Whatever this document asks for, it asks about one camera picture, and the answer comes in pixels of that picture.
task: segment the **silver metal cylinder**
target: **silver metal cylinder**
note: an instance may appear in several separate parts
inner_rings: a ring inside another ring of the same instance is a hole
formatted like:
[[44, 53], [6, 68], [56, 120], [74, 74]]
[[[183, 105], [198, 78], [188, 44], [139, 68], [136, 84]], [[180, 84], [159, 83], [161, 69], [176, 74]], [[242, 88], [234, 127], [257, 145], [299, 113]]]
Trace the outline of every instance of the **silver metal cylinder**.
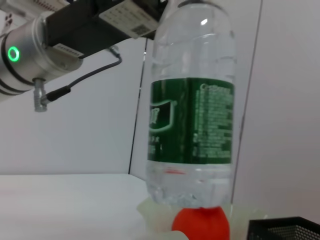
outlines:
[[46, 47], [45, 24], [50, 12], [0, 38], [0, 102], [78, 69], [83, 60]]

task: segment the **water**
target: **water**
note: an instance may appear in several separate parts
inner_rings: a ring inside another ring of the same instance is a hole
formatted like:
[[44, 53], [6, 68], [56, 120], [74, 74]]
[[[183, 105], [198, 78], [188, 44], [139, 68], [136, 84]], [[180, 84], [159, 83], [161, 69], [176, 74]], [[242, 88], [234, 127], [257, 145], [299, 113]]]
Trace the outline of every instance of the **water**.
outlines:
[[213, 118], [213, 104], [233, 102], [234, 34], [228, 14], [214, 4], [166, 12], [170, 16], [154, 40], [152, 74], [158, 82], [151, 90], [147, 189], [157, 203], [220, 206], [230, 200], [232, 118], [224, 109], [222, 120]]

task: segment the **barcode sticker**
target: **barcode sticker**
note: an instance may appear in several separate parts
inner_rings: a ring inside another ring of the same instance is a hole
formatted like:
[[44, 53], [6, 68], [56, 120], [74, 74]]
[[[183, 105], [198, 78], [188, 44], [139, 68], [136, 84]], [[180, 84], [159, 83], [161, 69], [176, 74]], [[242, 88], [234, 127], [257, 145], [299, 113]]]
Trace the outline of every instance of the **barcode sticker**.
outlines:
[[134, 39], [153, 32], [159, 25], [132, 0], [125, 0], [117, 4], [100, 13], [99, 17]]

